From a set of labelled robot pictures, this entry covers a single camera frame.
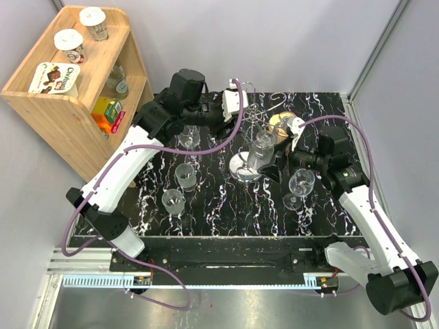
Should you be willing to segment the patterned glass goblet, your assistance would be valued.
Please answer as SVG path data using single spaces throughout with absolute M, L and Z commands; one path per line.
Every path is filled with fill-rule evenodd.
M 274 154 L 276 137 L 267 130 L 257 133 L 256 139 L 252 142 L 247 158 L 248 166 L 257 171 L 268 165 Z

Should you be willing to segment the frosted short goblet front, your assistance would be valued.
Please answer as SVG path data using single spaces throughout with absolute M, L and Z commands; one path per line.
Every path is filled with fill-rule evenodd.
M 165 191 L 161 200 L 165 210 L 173 217 L 177 217 L 185 211 L 185 198 L 178 189 Z

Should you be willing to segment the ribbed glass goblet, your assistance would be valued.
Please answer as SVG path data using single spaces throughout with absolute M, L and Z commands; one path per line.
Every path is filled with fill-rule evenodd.
M 280 144 L 282 143 L 285 139 L 287 139 L 289 137 L 288 134 L 288 124 L 287 122 L 289 121 L 289 118 L 285 117 L 285 118 L 281 118 L 281 120 L 278 123 L 275 123 L 273 125 L 273 130 L 272 130 L 272 134 L 274 135 L 275 139 L 276 139 L 276 144 Z

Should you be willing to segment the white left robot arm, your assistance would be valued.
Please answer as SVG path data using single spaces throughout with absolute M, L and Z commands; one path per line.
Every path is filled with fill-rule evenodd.
M 72 217 L 83 216 L 99 237 L 125 256 L 132 270 L 145 269 L 149 255 L 128 219 L 117 210 L 121 196 L 158 152 L 192 155 L 192 151 L 168 146 L 187 125 L 208 127 L 224 138 L 218 146 L 197 151 L 196 155 L 206 156 L 225 148 L 239 131 L 245 99 L 237 78 L 214 97 L 202 73 L 192 69 L 174 73 L 170 85 L 141 106 L 125 138 L 98 174 L 82 188 L 69 189 L 66 198 L 75 208 Z

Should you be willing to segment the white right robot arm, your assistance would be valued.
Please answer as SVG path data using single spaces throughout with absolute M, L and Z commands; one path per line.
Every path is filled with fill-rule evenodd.
M 348 160 L 344 130 L 324 126 L 315 153 L 297 148 L 302 131 L 302 125 L 273 127 L 273 135 L 282 134 L 284 139 L 276 144 L 271 163 L 260 173 L 280 182 L 281 170 L 289 165 L 293 174 L 283 201 L 290 210 L 299 208 L 302 198 L 314 186 L 315 174 L 320 174 L 324 187 L 359 226 L 374 256 L 362 256 L 333 237 L 312 254 L 314 267 L 319 271 L 335 267 L 348 274 L 365 288 L 371 304 L 382 315 L 418 303 L 424 303 L 425 312 L 430 314 L 429 294 L 438 279 L 438 268 L 431 261 L 423 262 L 382 212 L 373 191 L 372 175 Z

